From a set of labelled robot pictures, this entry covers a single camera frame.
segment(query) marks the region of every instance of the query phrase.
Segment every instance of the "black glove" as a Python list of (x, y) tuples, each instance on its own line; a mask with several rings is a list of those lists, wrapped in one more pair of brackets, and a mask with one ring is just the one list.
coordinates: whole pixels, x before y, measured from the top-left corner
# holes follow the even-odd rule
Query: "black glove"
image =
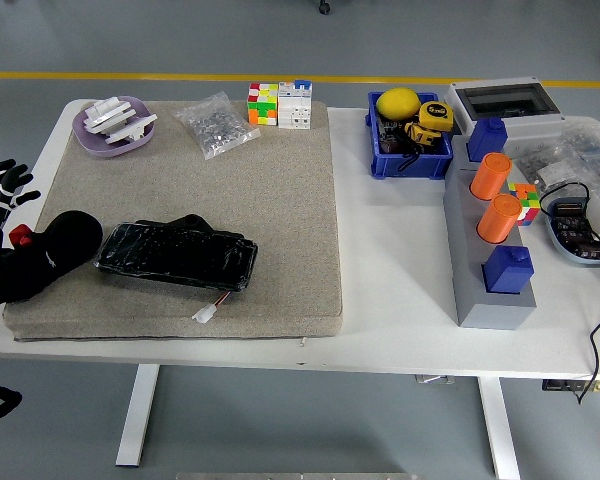
[(102, 226), (85, 212), (58, 215), (42, 233), (4, 253), (0, 263), (0, 304), (28, 300), (52, 282), (89, 261), (102, 243)]

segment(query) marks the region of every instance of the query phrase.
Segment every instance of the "wire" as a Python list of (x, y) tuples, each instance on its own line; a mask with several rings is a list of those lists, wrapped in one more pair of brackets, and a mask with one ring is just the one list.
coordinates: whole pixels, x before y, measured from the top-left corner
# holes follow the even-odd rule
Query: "wire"
[(547, 198), (549, 195), (551, 195), (552, 193), (556, 193), (559, 190), (562, 190), (563, 188), (569, 186), (569, 185), (580, 185), (584, 188), (585, 192), (587, 192), (587, 198), (584, 202), (584, 205), (582, 205), (582, 209), (583, 212), (586, 214), (587, 212), (587, 204), (589, 203), (589, 200), (591, 199), (591, 195), (589, 193), (589, 187), (587, 187), (584, 183), (582, 182), (568, 182), (565, 183), (564, 185), (560, 185), (559, 187), (553, 188), (551, 190), (549, 190), (547, 193), (545, 193), (544, 195), (542, 195), (542, 197), (540, 197), (540, 200), (538, 203), (540, 203), (540, 210), (542, 211), (542, 213), (544, 213), (547, 217), (553, 219), (554, 216), (552, 214), (550, 214), (549, 212), (547, 212), (544, 207), (542, 206), (542, 201)]
[(407, 152), (407, 153), (404, 153), (402, 155), (402, 158), (404, 158), (405, 161), (402, 162), (398, 166), (398, 171), (399, 172), (404, 172), (407, 168), (409, 168), (411, 165), (413, 165), (414, 163), (416, 163), (418, 161), (418, 159), (420, 158), (420, 153), (421, 153), (420, 145), (418, 145), (411, 138), (411, 128), (412, 127), (413, 127), (413, 123), (410, 123), (409, 126), (407, 127), (406, 131), (401, 130), (401, 129), (397, 130), (396, 138), (398, 138), (398, 140), (400, 141), (400, 143), (405, 148), (408, 147), (408, 148), (411, 149), (411, 152)]
[[(584, 188), (587, 196), (586, 199), (584, 201), (584, 204), (582, 205), (582, 217), (586, 220), (587, 218), (587, 205), (589, 203), (589, 200), (591, 199), (591, 195), (589, 192), (589, 187), (587, 187), (584, 183), (582, 182), (568, 182), (565, 183), (564, 185), (560, 185), (559, 187), (556, 187), (552, 190), (549, 190), (547, 193), (545, 193), (544, 195), (542, 195), (542, 197), (540, 197), (540, 210), (547, 215), (549, 218), (551, 218), (552, 220), (555, 219), (555, 216), (550, 214), (549, 212), (547, 212), (543, 207), (542, 207), (542, 201), (547, 198), (549, 195), (551, 195), (552, 193), (555, 193), (561, 189), (563, 189), (564, 187), (568, 186), (568, 185), (580, 185)], [(598, 233), (593, 230), (591, 227), (589, 227), (589, 229), (587, 229), (588, 232), (590, 232), (594, 237), (596, 237), (596, 239), (600, 242), (600, 235), (598, 235)], [(591, 347), (593, 348), (593, 355), (595, 357), (595, 365), (593, 368), (593, 374), (591, 375), (591, 380), (589, 380), (589, 382), (586, 383), (584, 390), (582, 391), (582, 393), (580, 395), (576, 395), (576, 398), (578, 399), (578, 405), (582, 405), (582, 399), (584, 398), (584, 396), (587, 394), (587, 392), (589, 391), (589, 389), (591, 388), (591, 385), (593, 385), (593, 383), (595, 382), (597, 376), (598, 376), (598, 371), (600, 369), (600, 355), (598, 353), (598, 347), (596, 345), (595, 339), (593, 338), (595, 336), (595, 334), (598, 332), (598, 330), (600, 330), (600, 323), (596, 326), (596, 328), (594, 328), (591, 333), (589, 334), (589, 341), (591, 342)]]
[(214, 305), (216, 307), (219, 307), (220, 304), (222, 304), (222, 302), (224, 302), (229, 297), (229, 295), (231, 295), (231, 291), (228, 291), (228, 292), (224, 293), (218, 300), (216, 300), (214, 302)]
[(591, 380), (589, 381), (589, 383), (585, 385), (584, 390), (580, 395), (576, 395), (576, 398), (578, 399), (578, 405), (582, 405), (582, 399), (589, 391), (591, 385), (593, 385), (593, 382), (595, 382), (596, 377), (598, 376), (598, 370), (600, 369), (600, 356), (598, 355), (598, 347), (596, 346), (596, 342), (593, 339), (593, 336), (598, 330), (600, 330), (600, 323), (596, 328), (593, 329), (593, 331), (589, 335), (589, 340), (591, 341), (591, 346), (593, 347), (593, 354), (595, 356), (595, 367), (593, 369), (593, 375), (591, 376)]

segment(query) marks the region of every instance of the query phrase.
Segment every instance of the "electronic component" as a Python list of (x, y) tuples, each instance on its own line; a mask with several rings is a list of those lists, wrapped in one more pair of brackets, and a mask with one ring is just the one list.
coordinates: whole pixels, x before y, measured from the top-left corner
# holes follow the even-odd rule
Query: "electronic component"
[(95, 266), (119, 275), (240, 292), (247, 288), (257, 251), (251, 240), (228, 232), (123, 223), (105, 242)]
[(445, 101), (463, 135), (471, 136), (482, 118), (501, 118), (506, 126), (504, 152), (547, 144), (562, 133), (565, 118), (535, 77), (452, 83)]
[(587, 220), (584, 198), (554, 200), (547, 212), (551, 240), (560, 253), (578, 263), (600, 264), (600, 238)]
[(383, 153), (404, 153), (404, 142), (400, 132), (404, 129), (403, 122), (385, 120), (381, 115), (376, 116), (378, 121), (378, 142)]
[(218, 307), (229, 297), (229, 295), (231, 295), (231, 292), (226, 292), (218, 300), (216, 300), (215, 303), (207, 303), (204, 307), (193, 314), (191, 320), (195, 320), (198, 323), (207, 323), (215, 315), (215, 313), (218, 311)]

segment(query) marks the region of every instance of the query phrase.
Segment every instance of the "table leg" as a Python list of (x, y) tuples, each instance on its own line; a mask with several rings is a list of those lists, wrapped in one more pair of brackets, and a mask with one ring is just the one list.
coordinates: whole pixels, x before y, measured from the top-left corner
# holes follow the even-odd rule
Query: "table leg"
[(124, 422), (124, 430), (120, 439), (118, 458), (116, 459), (116, 465), (119, 467), (137, 467), (140, 465), (144, 434), (149, 422), (153, 392), (158, 381), (159, 370), (160, 365), (138, 365), (136, 381), (133, 384), (133, 392), (131, 392), (131, 400), (129, 401), (127, 419)]
[(478, 377), (478, 385), (496, 477), (501, 480), (520, 480), (500, 379)]

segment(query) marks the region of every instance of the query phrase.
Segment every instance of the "blue plastic bin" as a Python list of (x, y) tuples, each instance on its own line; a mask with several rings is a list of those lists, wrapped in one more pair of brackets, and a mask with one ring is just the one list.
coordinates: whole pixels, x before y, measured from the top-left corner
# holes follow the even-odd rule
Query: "blue plastic bin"
[[(438, 142), (436, 150), (432, 154), (422, 154), (413, 164), (409, 165), (402, 172), (398, 167), (402, 165), (405, 158), (400, 154), (383, 153), (380, 149), (378, 120), (376, 117), (376, 101), (384, 92), (369, 92), (369, 113), (365, 120), (369, 127), (371, 136), (371, 149), (373, 151), (373, 160), (371, 161), (371, 175), (374, 178), (384, 179), (386, 177), (420, 177), (430, 178), (431, 180), (441, 180), (449, 168), (453, 151), (451, 150), (451, 141), (448, 133), (442, 134), (442, 139)], [(435, 93), (418, 93), (418, 98), (422, 103), (438, 100)]]

